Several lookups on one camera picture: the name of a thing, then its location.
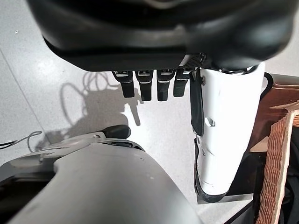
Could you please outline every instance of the black robotic finger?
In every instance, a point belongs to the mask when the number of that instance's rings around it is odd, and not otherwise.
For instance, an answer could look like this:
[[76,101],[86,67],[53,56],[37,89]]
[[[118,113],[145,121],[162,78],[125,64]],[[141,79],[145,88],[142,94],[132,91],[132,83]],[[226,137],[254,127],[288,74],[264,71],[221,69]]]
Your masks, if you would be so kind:
[[113,71],[115,79],[121,83],[124,98],[134,97],[134,83],[132,71]]
[[194,69],[185,69],[180,68],[177,69],[176,77],[174,80],[173,86],[173,96],[174,97],[182,97],[184,96],[185,87],[189,79],[189,73]]
[[157,96],[158,101],[166,101],[168,99],[168,88],[170,80],[174,77],[175,70],[162,69],[157,70]]
[[151,100],[151,82],[153,79],[153,70],[143,70],[135,71],[136,78],[139,82],[141,100],[150,101]]

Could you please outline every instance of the cable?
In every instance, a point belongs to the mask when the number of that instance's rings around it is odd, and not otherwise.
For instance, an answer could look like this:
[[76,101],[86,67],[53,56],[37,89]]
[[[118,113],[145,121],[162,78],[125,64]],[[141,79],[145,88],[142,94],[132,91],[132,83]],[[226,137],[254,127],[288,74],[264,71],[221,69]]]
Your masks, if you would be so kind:
[[21,141],[24,141],[25,139],[27,139],[27,146],[28,146],[28,149],[29,149],[30,152],[33,153],[33,150],[30,148],[29,139],[30,139],[31,137],[33,137],[33,136],[40,135],[41,133],[43,133],[43,132],[41,132],[41,131],[33,132],[33,133],[31,133],[30,135],[28,135],[27,137],[22,138],[22,139],[20,139],[20,140],[14,140],[14,141],[10,141],[10,142],[6,142],[6,143],[2,143],[2,144],[0,144],[0,146],[4,146],[4,147],[1,147],[0,149],[5,149],[5,148],[8,148],[8,147],[14,146],[14,145],[20,143]]

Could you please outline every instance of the black plastic cover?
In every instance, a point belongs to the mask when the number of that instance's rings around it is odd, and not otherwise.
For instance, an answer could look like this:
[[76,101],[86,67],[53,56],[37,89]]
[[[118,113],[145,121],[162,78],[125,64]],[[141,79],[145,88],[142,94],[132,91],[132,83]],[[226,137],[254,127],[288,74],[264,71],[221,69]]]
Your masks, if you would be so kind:
[[50,49],[88,71],[176,69],[201,52],[209,66],[244,69],[284,49],[298,7],[298,0],[189,0],[164,9],[144,2],[28,0]]

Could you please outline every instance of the wooden surface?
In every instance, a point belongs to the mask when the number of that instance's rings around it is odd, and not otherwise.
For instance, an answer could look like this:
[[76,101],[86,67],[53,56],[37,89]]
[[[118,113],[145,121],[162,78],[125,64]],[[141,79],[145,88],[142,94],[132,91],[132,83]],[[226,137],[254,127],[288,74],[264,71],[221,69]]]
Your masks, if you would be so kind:
[[248,150],[270,135],[271,125],[282,119],[286,109],[271,109],[272,106],[285,105],[299,100],[299,77],[272,75],[273,87],[261,99]]

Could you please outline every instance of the white floor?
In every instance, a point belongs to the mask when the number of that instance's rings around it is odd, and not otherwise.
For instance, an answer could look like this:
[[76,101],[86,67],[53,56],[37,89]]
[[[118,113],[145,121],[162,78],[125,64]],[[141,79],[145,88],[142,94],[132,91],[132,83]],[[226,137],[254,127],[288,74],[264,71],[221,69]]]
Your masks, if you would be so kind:
[[[287,49],[267,62],[268,72],[297,75],[298,37],[299,26]],[[39,149],[69,136],[128,124],[129,139],[165,169],[203,223],[223,223],[248,200],[196,204],[189,88],[183,98],[174,98],[170,88],[169,100],[161,103],[155,86],[154,81],[150,102],[141,101],[137,82],[136,97],[124,99],[110,72],[86,72],[52,53],[24,0],[0,1],[0,143],[43,131],[30,141]],[[27,153],[26,142],[0,150],[0,165]]]

